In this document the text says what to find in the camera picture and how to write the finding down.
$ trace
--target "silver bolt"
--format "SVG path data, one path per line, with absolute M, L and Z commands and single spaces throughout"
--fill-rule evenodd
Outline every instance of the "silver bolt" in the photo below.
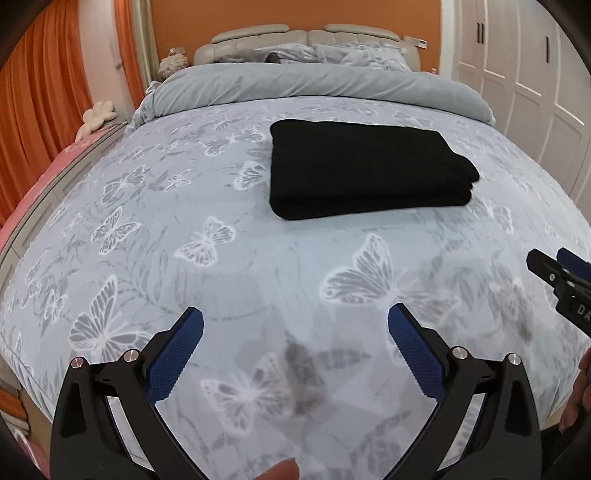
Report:
M 82 365 L 84 365 L 84 359 L 81 356 L 73 358 L 70 362 L 72 368 L 80 368 Z
M 135 362 L 139 357 L 139 352 L 137 350 L 127 350 L 123 354 L 123 360 L 126 362 Z
M 521 357 L 516 353 L 509 354 L 509 363 L 513 365 L 519 365 L 521 363 Z
M 457 346 L 454 347 L 454 349 L 452 350 L 452 355 L 456 357 L 458 360 L 464 360 L 468 358 L 468 350 L 466 350 L 462 346 Z

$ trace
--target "headboard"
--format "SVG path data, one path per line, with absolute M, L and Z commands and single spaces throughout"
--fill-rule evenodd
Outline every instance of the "headboard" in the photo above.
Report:
M 396 33 L 383 28 L 365 25 L 329 24 L 324 30 L 290 30 L 288 25 L 258 25 L 220 33 L 212 38 L 211 43 L 197 49 L 193 56 L 193 65 L 213 63 L 225 55 L 232 55 L 249 48 L 272 47 L 285 43 L 301 43 L 312 46 L 336 45 L 340 43 L 378 43 L 396 46 L 402 50 L 408 66 L 414 72 L 420 72 L 421 61 L 414 45 L 400 40 Z

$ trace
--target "duvet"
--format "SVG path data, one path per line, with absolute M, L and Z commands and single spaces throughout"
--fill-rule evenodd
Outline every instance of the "duvet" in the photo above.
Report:
M 388 335 L 400 301 L 449 345 L 521 355 L 542 423 L 564 401 L 588 345 L 525 258 L 560 247 L 588 258 L 591 229 L 483 122 L 492 115 L 328 93 L 155 114 L 154 95 L 174 97 L 167 85 L 54 211 L 5 293 L 1 353 L 48 417 L 73 356 L 116 360 L 189 305 L 203 339 L 157 408 L 212 479 L 252 479 L 292 456 L 304 479 L 382 478 L 434 407 Z M 464 207 L 286 222 L 268 202 L 269 126 L 284 118 L 434 129 L 481 180 Z

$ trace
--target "finger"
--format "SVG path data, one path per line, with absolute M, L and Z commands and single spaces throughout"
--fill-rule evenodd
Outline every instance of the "finger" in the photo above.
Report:
M 591 410 L 591 387 L 587 387 L 587 390 L 585 390 L 581 403 L 586 411 Z
M 571 395 L 575 405 L 581 405 L 581 401 L 583 400 L 583 394 L 589 383 L 587 382 L 587 375 L 585 372 L 580 371 L 577 375 L 577 378 L 574 379 L 573 383 L 573 393 Z
M 579 370 L 587 371 L 591 367 L 591 348 L 585 352 L 583 358 L 579 362 Z
M 297 466 L 295 458 L 288 458 L 272 466 L 255 480 L 298 480 L 300 478 L 300 467 Z
M 579 416 L 579 406 L 574 402 L 571 396 L 566 403 L 562 417 L 560 417 L 559 431 L 563 432 L 572 427 Z

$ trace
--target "white wall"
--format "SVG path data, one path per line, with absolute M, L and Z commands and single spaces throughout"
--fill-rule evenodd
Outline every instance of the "white wall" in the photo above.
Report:
M 441 0 L 441 54 L 439 75 L 452 78 L 456 48 L 456 1 Z
M 121 67 L 113 1 L 80 0 L 79 14 L 80 46 L 92 101 L 111 100 L 119 118 L 131 119 L 134 107 Z

